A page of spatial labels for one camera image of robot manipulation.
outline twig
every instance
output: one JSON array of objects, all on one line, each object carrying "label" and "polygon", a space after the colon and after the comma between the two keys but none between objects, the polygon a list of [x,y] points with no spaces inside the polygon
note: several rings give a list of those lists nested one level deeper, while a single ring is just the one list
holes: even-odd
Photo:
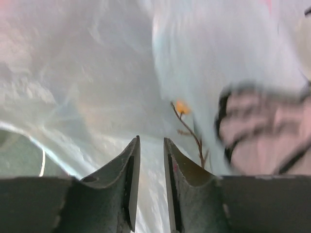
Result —
[{"label": "twig", "polygon": [[177,116],[177,118],[179,119],[179,121],[186,127],[186,129],[189,131],[189,133],[193,136],[196,145],[198,146],[199,149],[199,157],[200,157],[200,161],[201,161],[201,167],[204,168],[205,167],[205,162],[208,156],[208,151],[206,152],[206,154],[203,157],[203,153],[202,153],[202,139],[200,138],[200,140],[198,139],[198,137],[195,135],[195,133],[192,131],[192,129],[190,129],[190,127],[183,121],[183,119],[181,118],[183,113],[181,113],[180,115],[178,114],[178,112],[175,109],[174,104],[171,102],[171,106],[174,110],[175,115]]}]

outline green surface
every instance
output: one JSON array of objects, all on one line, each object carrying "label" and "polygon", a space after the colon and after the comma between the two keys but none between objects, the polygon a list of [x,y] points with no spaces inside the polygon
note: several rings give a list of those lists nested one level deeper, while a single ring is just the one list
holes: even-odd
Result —
[{"label": "green surface", "polygon": [[[28,138],[0,130],[0,177],[38,176],[42,150]],[[46,156],[44,176],[65,176],[62,169]]]}]

